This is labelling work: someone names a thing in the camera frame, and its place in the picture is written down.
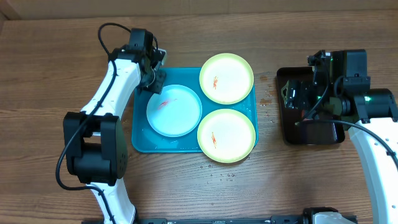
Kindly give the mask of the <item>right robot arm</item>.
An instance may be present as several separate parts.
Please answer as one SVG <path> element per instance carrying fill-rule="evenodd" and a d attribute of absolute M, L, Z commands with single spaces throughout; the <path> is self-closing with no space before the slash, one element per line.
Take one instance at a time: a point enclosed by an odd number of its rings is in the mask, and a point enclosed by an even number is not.
<path fill-rule="evenodd" d="M 397 222 L 397 103 L 371 88 L 363 49 L 308 56 L 306 67 L 277 71 L 287 144 L 330 145 L 349 138 L 361 161 L 374 223 Z"/>

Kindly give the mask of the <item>light blue plate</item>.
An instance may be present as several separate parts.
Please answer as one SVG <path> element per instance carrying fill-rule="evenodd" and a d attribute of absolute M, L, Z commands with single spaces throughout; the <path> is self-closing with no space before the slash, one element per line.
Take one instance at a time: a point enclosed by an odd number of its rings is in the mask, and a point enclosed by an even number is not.
<path fill-rule="evenodd" d="M 166 137 L 184 136 L 195 129 L 202 116 L 199 96 L 189 87 L 167 85 L 154 93 L 147 104 L 147 120 L 157 133 Z"/>

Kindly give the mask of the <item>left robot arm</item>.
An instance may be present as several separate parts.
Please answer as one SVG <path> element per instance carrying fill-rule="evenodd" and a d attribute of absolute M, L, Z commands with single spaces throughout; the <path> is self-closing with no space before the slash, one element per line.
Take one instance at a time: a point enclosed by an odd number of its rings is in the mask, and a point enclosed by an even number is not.
<path fill-rule="evenodd" d="M 132 93 L 161 93 L 166 79 L 159 71 L 167 53 L 146 29 L 128 30 L 129 42 L 107 51 L 108 70 L 90 102 L 63 119 L 65 147 L 55 168 L 59 186 L 90 190 L 103 212 L 103 223 L 138 223 L 123 176 L 127 144 L 121 117 Z"/>

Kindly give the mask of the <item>yellow-green plate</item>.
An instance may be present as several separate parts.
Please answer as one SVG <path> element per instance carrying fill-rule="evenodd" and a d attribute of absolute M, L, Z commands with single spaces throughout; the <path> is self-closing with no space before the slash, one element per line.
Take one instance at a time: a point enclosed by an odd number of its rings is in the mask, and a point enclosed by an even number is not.
<path fill-rule="evenodd" d="M 241 112 L 219 109 L 202 119 L 197 140 L 206 156 L 229 164 L 249 155 L 256 143 L 256 130 L 250 119 Z"/>
<path fill-rule="evenodd" d="M 232 105 L 247 97 L 254 86 L 254 73 L 242 57 L 222 53 L 209 58 L 201 67 L 202 92 L 215 103 Z"/>

